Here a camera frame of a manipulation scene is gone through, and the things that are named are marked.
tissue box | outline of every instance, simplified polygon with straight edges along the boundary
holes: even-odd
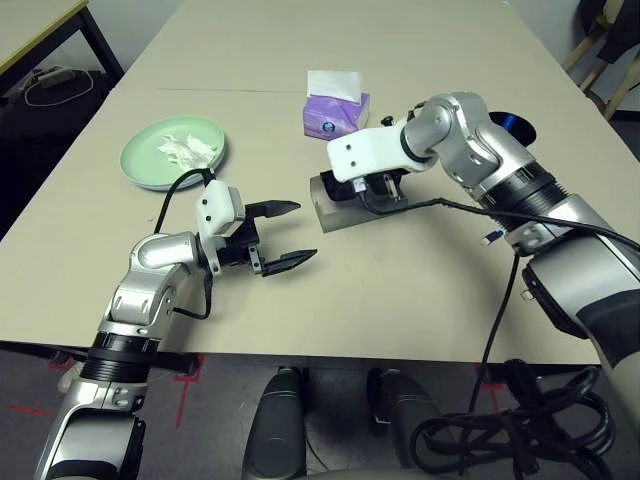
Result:
[[[360,105],[348,100],[311,95],[307,97],[302,113],[304,134],[324,140],[332,140],[360,130],[367,123],[367,118],[368,93],[361,94]]]

white tissue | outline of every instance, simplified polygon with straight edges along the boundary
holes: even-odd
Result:
[[[187,136],[186,143],[173,135],[164,135],[162,138],[165,143],[158,150],[185,172],[194,168],[209,168],[217,150],[191,135]]]
[[[307,97],[318,95],[333,97],[360,105],[362,73],[309,70],[307,72]]]

desk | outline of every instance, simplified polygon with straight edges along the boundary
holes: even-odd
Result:
[[[186,0],[122,83],[305,92],[307,70],[361,71],[373,102],[405,89],[422,98],[486,85],[529,101],[550,85],[575,89],[499,0]]]
[[[0,0],[0,94],[78,30],[114,83],[124,75],[87,3],[87,0]]]
[[[276,25],[283,44],[284,38],[294,41],[296,29],[265,13],[280,11],[288,0],[269,2],[268,9],[263,7],[266,3],[251,3],[252,11],[262,11],[270,19],[264,31]],[[352,24],[360,29],[355,37],[369,35],[370,45],[383,47],[377,63],[392,65],[387,71],[377,70],[383,79],[365,72],[367,90],[373,96],[370,125],[388,114],[402,115],[408,106],[436,93],[476,91],[490,109],[528,118],[539,137],[530,150],[541,163],[569,191],[583,195],[614,228],[638,238],[640,215],[619,207],[628,205],[638,211],[635,158],[510,7],[486,1],[484,16],[477,16],[481,11],[472,11],[475,17],[468,12],[460,19],[464,25],[459,29],[446,37],[437,31],[440,36],[432,38],[432,29],[416,33],[417,19],[430,18],[434,5],[442,10],[441,17],[450,3],[402,0],[394,5],[399,3],[411,14],[396,21],[388,41],[381,42],[379,35],[371,37],[373,30],[363,26],[381,17],[380,9],[388,12],[387,3],[366,2],[370,8],[361,10],[359,24]],[[453,3],[452,10],[459,10],[461,4],[473,10],[477,2]],[[178,15],[185,8],[197,11],[200,5],[187,2]],[[498,15],[500,9],[511,13]],[[332,15],[326,12],[330,11],[315,14],[326,16],[328,24]],[[198,32],[192,28],[184,35],[200,38]],[[422,41],[407,44],[407,32]],[[460,78],[463,60],[473,57],[469,49],[490,43],[485,37],[491,37],[491,32],[510,32],[512,37],[509,42],[494,38],[493,54],[476,59],[474,74]],[[162,40],[163,32],[157,38]],[[436,40],[446,50],[441,55],[446,68],[430,69],[426,63],[407,60],[418,58]],[[315,44],[308,38],[296,41]],[[407,51],[401,61],[396,52],[402,46]],[[149,55],[154,49],[155,41]],[[130,81],[127,74],[112,91],[0,244],[0,264],[11,279],[0,302],[0,317],[10,319],[1,324],[0,338],[49,344],[91,342],[106,302],[126,271],[130,249],[151,232],[162,203],[161,194],[141,190],[122,176],[120,150],[148,123],[194,113],[211,117],[227,133],[229,156],[220,178],[238,187],[245,203],[285,199],[303,204],[295,213],[258,223],[265,256],[302,248],[318,248],[319,253],[298,269],[270,278],[254,277],[248,267],[228,269],[214,286],[212,317],[176,319],[165,350],[479,360],[511,262],[505,242],[491,247],[479,244],[479,238],[495,228],[491,220],[450,210],[419,210],[323,234],[310,201],[309,177],[327,169],[329,162],[326,143],[302,135],[306,64],[298,65],[299,74],[295,69],[296,80],[290,81],[292,89],[287,91],[276,91],[275,83],[271,83],[274,91],[267,93],[237,91],[250,82],[266,90],[275,78],[269,74],[264,78],[239,75],[236,91],[231,83],[208,90],[188,86],[180,90],[177,84],[162,86],[162,79],[151,87],[136,84],[145,74],[140,65],[146,55],[136,63],[138,70],[131,72]],[[347,65],[348,52],[335,55],[340,65],[330,67]],[[286,58],[278,58],[277,63],[288,64]],[[227,60],[240,72],[248,71],[242,62]],[[357,57],[353,61],[357,68],[366,66]],[[369,72],[378,68],[373,62],[369,67]],[[218,80],[222,82],[225,75],[221,73]],[[184,84],[200,81],[195,77],[183,75]],[[299,85],[295,90],[294,83]],[[408,176],[403,186],[412,200],[444,196],[469,202],[439,167]],[[193,201],[199,191],[192,189],[174,198],[166,231],[195,228]],[[518,279],[515,292],[522,289]],[[509,357],[535,363],[597,362],[588,342],[557,331],[535,302],[527,303],[517,295],[491,360]]]

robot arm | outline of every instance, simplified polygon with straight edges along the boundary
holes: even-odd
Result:
[[[485,209],[519,212],[611,229],[578,195],[567,192],[473,93],[438,95],[418,116],[333,140],[334,176],[361,196],[366,176],[421,172],[440,159],[447,175]],[[496,217],[520,255],[530,293],[563,332],[590,339],[603,369],[640,429],[640,252],[570,227]]]
[[[131,252],[129,271],[109,302],[87,361],[71,384],[40,457],[37,480],[135,479],[145,424],[133,412],[147,392],[147,376],[174,313],[207,318],[214,276],[222,267],[249,263],[263,276],[296,267],[313,256],[302,250],[265,262],[254,218],[300,205],[268,201],[244,206],[235,188],[209,182],[196,202],[198,235],[154,234]],[[194,273],[205,277],[206,310],[179,305]]]

chair leg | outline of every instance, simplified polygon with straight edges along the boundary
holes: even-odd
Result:
[[[288,480],[306,475],[302,378],[285,368],[262,394],[251,425],[242,480]]]
[[[618,86],[617,90],[607,103],[607,107],[604,109],[604,113],[602,114],[604,118],[607,120],[611,119],[624,97],[629,93],[629,89],[640,81],[640,52],[636,55],[636,58],[631,62],[631,65],[627,69],[627,73],[622,80],[622,83]]]
[[[587,75],[584,77],[584,80],[582,80],[582,83],[580,84],[580,90],[582,90],[583,92],[589,90],[591,86],[596,83],[596,80],[600,78],[600,75],[602,75],[602,72],[604,72],[608,66],[609,63],[599,58],[596,61],[594,67],[589,70],[589,73],[587,73]]]
[[[600,37],[605,34],[605,30],[603,28],[596,28],[593,30],[587,37],[582,40],[578,46],[569,54],[567,59],[562,62],[562,69],[565,72],[568,72],[573,68],[573,66],[578,63],[578,61],[585,56],[585,54],[591,50]]]

